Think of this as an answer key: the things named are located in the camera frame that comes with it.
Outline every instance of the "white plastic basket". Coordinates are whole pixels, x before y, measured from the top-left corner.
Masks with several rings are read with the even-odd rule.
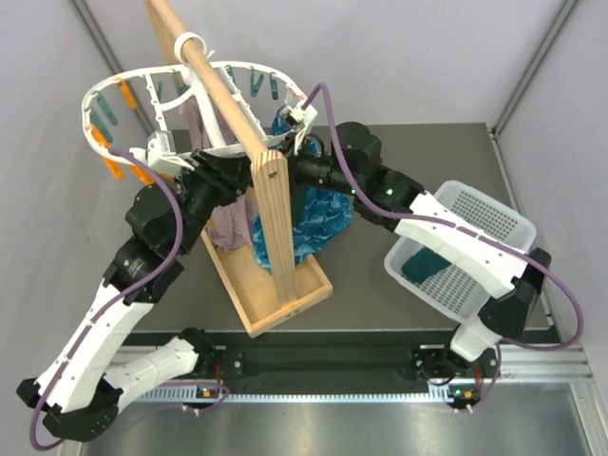
[[[435,198],[457,216],[511,247],[527,251],[534,242],[536,227],[530,220],[473,187],[449,180],[437,190]],[[449,266],[422,285],[403,275],[403,265],[422,248],[418,242],[400,237],[387,254],[384,267],[397,282],[452,320],[463,323],[476,315],[489,294],[457,266]]]

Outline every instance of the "wooden base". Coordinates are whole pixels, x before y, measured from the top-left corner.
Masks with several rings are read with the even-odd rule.
[[[204,230],[200,236],[245,330],[252,337],[267,332],[333,292],[331,282],[316,259],[309,255],[295,268],[298,299],[280,306],[273,277],[256,263],[250,245],[234,252],[220,252]]]

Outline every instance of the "white wall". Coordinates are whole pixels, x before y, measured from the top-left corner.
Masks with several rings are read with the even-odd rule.
[[[503,133],[526,214],[579,297],[582,339],[608,404],[608,2],[580,3]],[[565,298],[552,293],[561,309]],[[572,333],[572,314],[568,313]]]
[[[0,30],[0,442],[2,454],[27,456],[38,453],[17,385],[52,362],[83,317],[128,236],[124,211],[139,184],[116,182],[85,143],[80,102],[108,73],[68,3],[9,2]],[[124,103],[108,100],[116,144],[145,143]]]
[[[163,63],[143,0],[87,3],[125,69]],[[172,3],[215,59],[325,81],[343,121],[494,124],[561,0]],[[254,107],[271,103],[266,85]]]

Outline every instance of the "pink cloth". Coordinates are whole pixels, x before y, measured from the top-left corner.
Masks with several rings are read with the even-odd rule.
[[[188,122],[192,148],[204,149],[210,147],[209,141],[204,135],[204,126],[200,117],[199,106],[194,97],[180,105],[180,114]],[[216,117],[219,129],[226,143],[235,143],[235,136],[226,121],[224,121],[224,118],[217,112]],[[242,195],[232,204],[216,207],[211,214],[214,229],[205,229],[211,241],[220,250],[229,252],[241,247],[245,242],[253,245],[251,238],[252,224],[258,215],[257,204],[254,201],[248,201]]]

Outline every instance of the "crumpled blue fabric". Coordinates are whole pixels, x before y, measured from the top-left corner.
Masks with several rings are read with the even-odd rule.
[[[289,129],[290,126],[282,121],[277,112],[272,125],[273,134],[280,135]],[[351,223],[351,202],[346,195],[309,188],[304,216],[294,226],[295,264],[299,264],[310,254],[320,252],[335,235]],[[270,272],[270,260],[259,217],[254,220],[252,232],[254,257],[260,266]]]

